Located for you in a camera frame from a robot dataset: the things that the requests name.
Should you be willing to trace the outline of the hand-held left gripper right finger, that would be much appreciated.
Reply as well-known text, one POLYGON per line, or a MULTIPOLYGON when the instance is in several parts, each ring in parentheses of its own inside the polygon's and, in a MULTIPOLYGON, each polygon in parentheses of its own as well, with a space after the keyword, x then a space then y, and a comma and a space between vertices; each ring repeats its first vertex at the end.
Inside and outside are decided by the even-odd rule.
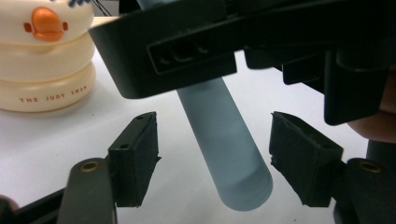
POLYGON ((343 149, 298 117, 278 111, 272 116, 271 164, 286 178, 302 204, 327 207, 332 171, 343 149))

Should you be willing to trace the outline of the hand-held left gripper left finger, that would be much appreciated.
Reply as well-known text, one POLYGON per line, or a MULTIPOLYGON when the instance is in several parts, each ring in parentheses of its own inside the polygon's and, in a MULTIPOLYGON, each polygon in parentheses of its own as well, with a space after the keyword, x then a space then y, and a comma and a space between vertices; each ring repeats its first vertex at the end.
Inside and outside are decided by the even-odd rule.
POLYGON ((108 149, 117 207, 138 207, 149 189, 159 156, 157 113, 135 117, 108 149))

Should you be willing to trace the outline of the clear plastic test tube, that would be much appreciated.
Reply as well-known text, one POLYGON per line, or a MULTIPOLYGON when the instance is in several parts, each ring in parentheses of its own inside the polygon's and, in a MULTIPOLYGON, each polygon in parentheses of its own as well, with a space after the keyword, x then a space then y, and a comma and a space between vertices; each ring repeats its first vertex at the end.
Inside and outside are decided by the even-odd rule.
MULTIPOLYGON (((201 23, 148 45, 149 56, 160 74, 171 70, 160 58, 162 53, 172 54, 183 64, 220 57, 209 55, 208 44, 203 39, 161 46, 161 41, 169 37, 184 35, 226 18, 187 17, 201 23)), ((177 91, 221 200, 233 210, 250 211, 269 198, 273 180, 223 78, 173 91, 177 91)))

